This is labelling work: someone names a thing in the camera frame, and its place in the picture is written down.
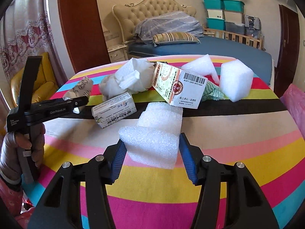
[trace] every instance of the gray glove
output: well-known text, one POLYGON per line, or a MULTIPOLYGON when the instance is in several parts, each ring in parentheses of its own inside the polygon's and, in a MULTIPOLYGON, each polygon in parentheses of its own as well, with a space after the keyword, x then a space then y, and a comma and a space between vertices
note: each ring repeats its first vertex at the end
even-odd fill
POLYGON ((45 126, 41 124, 40 135, 33 144, 21 133, 11 132, 4 137, 0 155, 0 174, 11 184, 20 182, 22 170, 17 156, 17 147, 32 149, 32 160, 36 167, 40 167, 43 161, 45 145, 45 126))

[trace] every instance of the nightstand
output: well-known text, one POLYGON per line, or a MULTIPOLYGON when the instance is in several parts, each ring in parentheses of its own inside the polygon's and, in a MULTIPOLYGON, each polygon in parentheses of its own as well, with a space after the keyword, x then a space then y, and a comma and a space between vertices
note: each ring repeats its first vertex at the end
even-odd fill
POLYGON ((112 63, 128 60, 126 45, 113 45, 107 49, 112 63))

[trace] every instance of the colorful tablecloth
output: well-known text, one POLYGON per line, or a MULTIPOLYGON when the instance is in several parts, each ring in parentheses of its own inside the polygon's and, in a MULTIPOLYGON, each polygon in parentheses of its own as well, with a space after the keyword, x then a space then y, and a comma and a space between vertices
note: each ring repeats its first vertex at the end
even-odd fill
MULTIPOLYGON (((148 59, 167 61, 179 67, 198 57, 178 55, 148 59)), ((211 59, 218 74, 222 63, 233 60, 221 56, 211 56, 211 59)), ((97 105, 102 102, 98 84, 124 63, 80 72, 53 98, 62 97, 83 76, 88 76, 94 82, 88 106, 97 105)), ((120 127, 137 123, 148 102, 163 101, 153 88, 133 98, 138 112, 104 129, 89 117, 58 118, 45 123, 45 160, 41 176, 38 182, 24 185, 34 205, 63 162, 85 163, 102 154, 108 145, 118 141, 120 127)), ((181 132, 192 145, 199 146, 205 155, 220 163, 245 163, 265 193, 280 228, 289 222, 305 198, 305 143, 289 112, 260 78, 254 77, 250 94, 243 100, 235 103, 205 101, 197 110, 184 109, 181 132)), ((85 183, 81 184, 80 192, 83 227, 89 228, 85 183)), ((195 214, 200 187, 192 185, 187 178, 180 155, 175 168, 167 170, 133 162, 127 154, 119 179, 107 186, 107 193, 117 228, 187 229, 195 214)), ((226 187, 222 185, 217 228, 224 225, 225 203, 226 187)))

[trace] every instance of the yellow armchair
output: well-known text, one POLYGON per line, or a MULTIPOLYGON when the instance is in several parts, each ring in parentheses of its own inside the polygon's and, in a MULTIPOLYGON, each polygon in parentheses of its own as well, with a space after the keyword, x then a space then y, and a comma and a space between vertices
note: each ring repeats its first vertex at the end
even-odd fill
MULTIPOLYGON (((37 79, 34 83, 32 103, 48 100, 58 90, 58 85, 49 60, 49 54, 45 52, 41 54, 41 56, 42 64, 39 67, 37 79)), ((17 106, 18 103, 23 71, 24 68, 22 68, 22 70, 20 70, 11 80, 11 90, 15 106, 17 106)))

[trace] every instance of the dark wooden door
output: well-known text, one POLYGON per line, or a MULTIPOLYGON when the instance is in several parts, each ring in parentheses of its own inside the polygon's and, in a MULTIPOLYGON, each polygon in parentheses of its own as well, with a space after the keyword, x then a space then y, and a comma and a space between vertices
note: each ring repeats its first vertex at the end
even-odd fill
POLYGON ((274 92, 281 97, 293 82, 299 58, 300 26, 298 13, 280 5, 281 47, 275 72, 274 92))
POLYGON ((74 71, 110 63, 96 0, 58 0, 59 18, 74 71))

